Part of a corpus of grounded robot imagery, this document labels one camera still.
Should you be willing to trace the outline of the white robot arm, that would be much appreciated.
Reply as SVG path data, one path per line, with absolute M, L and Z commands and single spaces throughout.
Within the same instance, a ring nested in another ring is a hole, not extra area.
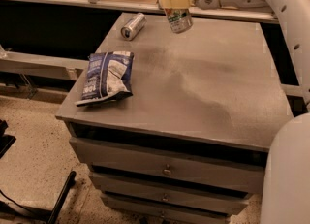
M 268 6 L 276 15 L 305 104 L 310 102 L 309 0 L 158 0 L 162 9 Z M 292 116 L 271 142 L 260 224 L 310 224 L 310 113 Z

